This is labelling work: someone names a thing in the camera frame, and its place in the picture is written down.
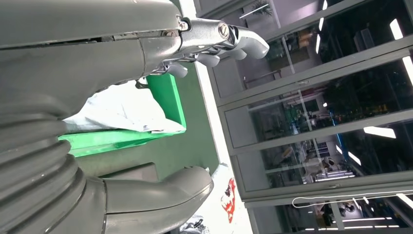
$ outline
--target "robotic hand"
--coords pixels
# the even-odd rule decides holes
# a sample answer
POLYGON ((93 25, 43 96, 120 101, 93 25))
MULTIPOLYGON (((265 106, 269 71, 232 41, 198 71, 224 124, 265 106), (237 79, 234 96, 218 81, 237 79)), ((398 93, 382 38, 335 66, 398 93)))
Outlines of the robotic hand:
MULTIPOLYGON (((244 59, 247 54, 262 59, 268 52, 268 44, 256 33, 246 28, 227 25, 219 20, 188 19, 180 20, 182 44, 177 53, 164 60, 152 74, 169 72, 175 77, 184 77, 187 70, 180 62, 198 61, 205 66, 218 65, 220 57, 226 54, 235 59, 244 59)), ((165 32, 173 36, 176 32, 165 32)))
POLYGON ((160 234, 213 188, 200 168, 159 183, 87 177, 58 141, 60 121, 109 85, 183 77, 227 54, 263 58, 255 33, 182 18, 168 0, 0 1, 0 233, 160 234))

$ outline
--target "fluorescent light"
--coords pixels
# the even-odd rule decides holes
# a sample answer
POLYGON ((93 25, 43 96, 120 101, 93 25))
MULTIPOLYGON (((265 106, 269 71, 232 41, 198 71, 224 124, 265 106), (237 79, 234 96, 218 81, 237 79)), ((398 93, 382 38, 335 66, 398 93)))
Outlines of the fluorescent light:
POLYGON ((385 220, 385 218, 355 218, 355 219, 343 219, 343 223, 356 222, 356 221, 372 221, 372 220, 385 220))
POLYGON ((340 147, 338 145, 336 145, 336 149, 340 154, 343 154, 343 151, 341 151, 340 147))
MULTIPOLYGON (((393 37, 394 39, 398 40, 403 38, 403 33, 401 32, 399 23, 397 22, 397 19, 394 19, 390 23, 390 28, 392 29, 393 37)), ((403 63, 404 66, 406 67, 407 74, 409 75, 410 82, 413 84, 413 62, 412 58, 410 56, 404 57, 403 58, 403 63)))
POLYGON ((265 4, 264 6, 262 6, 262 7, 260 7, 260 8, 257 8, 257 9, 255 9, 255 10, 251 11, 251 12, 248 12, 248 13, 246 13, 245 15, 242 15, 242 16, 240 17, 240 19, 244 18, 245 16, 251 15, 252 13, 254 13, 254 12, 256 12, 256 11, 259 11, 259 10, 261 10, 261 9, 263 9, 264 7, 267 7, 267 6, 268 6, 268 4, 265 4))
POLYGON ((317 54, 319 53, 320 41, 321 41, 320 35, 317 34, 317 44, 316 44, 316 53, 317 54))
POLYGON ((394 130, 391 128, 365 127, 363 129, 364 129, 364 132, 368 134, 396 139, 396 134, 394 133, 394 130))
POLYGON ((324 0, 323 10, 327 9, 327 7, 328 7, 327 0, 324 0))
POLYGON ((352 158, 352 160, 356 161, 356 163, 361 166, 361 161, 360 159, 358 159, 358 157, 354 156, 354 154, 352 154, 351 152, 349 152, 349 156, 350 158, 352 158))
POLYGON ((345 179, 355 177, 355 175, 347 175, 347 176, 340 176, 340 177, 333 177, 333 178, 326 178, 326 179, 316 179, 316 182, 326 181, 326 180, 335 180, 335 179, 345 179))
POLYGON ((399 40, 399 39, 403 38, 403 33, 400 30, 400 26, 399 26, 399 23, 397 22, 397 19, 394 19, 390 23, 390 28, 392 29, 394 39, 399 40))
POLYGON ((353 202, 356 204, 357 209, 359 209, 359 210, 360 210, 360 206, 358 205, 358 203, 357 203, 357 201, 354 199, 354 197, 353 197, 353 202))
POLYGON ((320 19, 320 23, 319 23, 319 30, 321 32, 322 30, 322 25, 324 24, 324 17, 320 19))
POLYGON ((413 201, 408 198, 406 195, 404 194, 396 194, 400 199, 402 199, 408 206, 410 206, 410 208, 413 209, 413 201))
POLYGON ((367 229, 367 228, 373 228, 373 226, 345 227, 344 229, 367 229))
POLYGON ((338 172, 327 172, 328 175, 331 174, 336 174, 336 173, 343 173, 343 172, 347 172, 347 171, 338 171, 338 172))
POLYGON ((403 58, 404 66, 406 67, 407 74, 409 75, 410 82, 413 84, 413 62, 410 56, 403 58))

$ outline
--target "green bin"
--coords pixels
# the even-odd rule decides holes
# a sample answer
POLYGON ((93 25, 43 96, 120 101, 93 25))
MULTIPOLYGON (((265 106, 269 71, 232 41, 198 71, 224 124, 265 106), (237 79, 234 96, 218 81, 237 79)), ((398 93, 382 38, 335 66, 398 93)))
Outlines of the green bin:
MULTIPOLYGON (((161 76, 147 76, 148 86, 153 97, 162 107, 166 118, 180 123, 185 128, 184 111, 176 87, 175 78, 170 74, 161 76)), ((131 130, 109 130, 91 133, 66 134, 59 137, 72 145, 69 153, 75 157, 87 156, 112 150, 143 145, 151 140, 184 133, 157 133, 136 132, 131 130)))

